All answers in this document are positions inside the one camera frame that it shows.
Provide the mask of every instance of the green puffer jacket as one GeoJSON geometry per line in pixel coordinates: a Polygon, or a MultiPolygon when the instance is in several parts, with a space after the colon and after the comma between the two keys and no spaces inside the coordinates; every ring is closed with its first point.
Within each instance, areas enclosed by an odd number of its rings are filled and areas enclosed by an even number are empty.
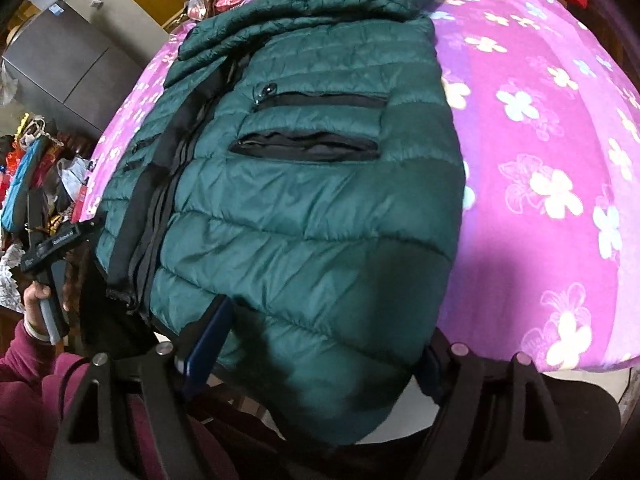
{"type": "Polygon", "coordinates": [[[389,414],[456,255],[433,1],[257,0],[201,23],[103,197],[111,286],[175,333],[234,298],[221,373],[331,444],[389,414]]]}

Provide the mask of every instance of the black cable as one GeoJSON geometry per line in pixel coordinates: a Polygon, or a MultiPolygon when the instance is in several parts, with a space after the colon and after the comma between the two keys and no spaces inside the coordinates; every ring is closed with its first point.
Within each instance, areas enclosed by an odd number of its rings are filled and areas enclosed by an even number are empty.
{"type": "Polygon", "coordinates": [[[68,386],[69,381],[71,380],[71,376],[74,374],[74,372],[78,370],[79,367],[87,364],[88,362],[89,362],[89,359],[87,358],[82,358],[79,361],[76,361],[69,367],[69,369],[62,376],[62,381],[60,382],[60,391],[58,393],[58,422],[60,424],[62,424],[62,419],[65,416],[66,387],[68,386]]]}

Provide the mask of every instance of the metal screw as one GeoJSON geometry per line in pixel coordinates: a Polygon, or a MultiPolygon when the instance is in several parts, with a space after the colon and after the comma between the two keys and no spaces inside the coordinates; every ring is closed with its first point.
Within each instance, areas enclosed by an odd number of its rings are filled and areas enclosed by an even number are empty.
{"type": "Polygon", "coordinates": [[[94,356],[91,362],[96,366],[102,366],[107,364],[109,361],[109,356],[105,353],[99,353],[94,356]]]}
{"type": "Polygon", "coordinates": [[[464,343],[453,343],[453,345],[451,345],[451,352],[458,357],[464,357],[469,353],[469,347],[464,343]]]}
{"type": "Polygon", "coordinates": [[[156,353],[158,355],[169,355],[173,351],[174,344],[170,341],[164,341],[163,343],[156,345],[156,353]]]}
{"type": "Polygon", "coordinates": [[[518,352],[516,354],[516,361],[519,362],[522,366],[529,366],[533,362],[531,357],[526,355],[524,352],[518,352]]]}

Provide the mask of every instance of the hand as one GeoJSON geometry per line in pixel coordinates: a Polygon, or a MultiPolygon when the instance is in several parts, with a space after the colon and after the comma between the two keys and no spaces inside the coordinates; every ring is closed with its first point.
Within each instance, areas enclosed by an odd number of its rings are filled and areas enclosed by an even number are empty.
{"type": "Polygon", "coordinates": [[[28,322],[36,332],[47,334],[47,326],[44,324],[40,311],[40,300],[46,300],[51,296],[51,289],[46,285],[33,282],[24,291],[24,321],[28,322]]]}

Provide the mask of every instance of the pink floral bedsheet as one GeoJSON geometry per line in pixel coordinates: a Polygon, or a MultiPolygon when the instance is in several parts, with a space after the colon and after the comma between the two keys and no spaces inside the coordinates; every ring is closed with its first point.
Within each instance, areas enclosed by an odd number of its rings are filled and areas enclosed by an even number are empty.
{"type": "MultiPolygon", "coordinates": [[[[441,0],[426,12],[467,174],[439,326],[483,356],[525,351],[541,370],[640,363],[638,92],[555,0],[441,0]]],[[[83,219],[190,27],[100,140],[83,219]]]]}

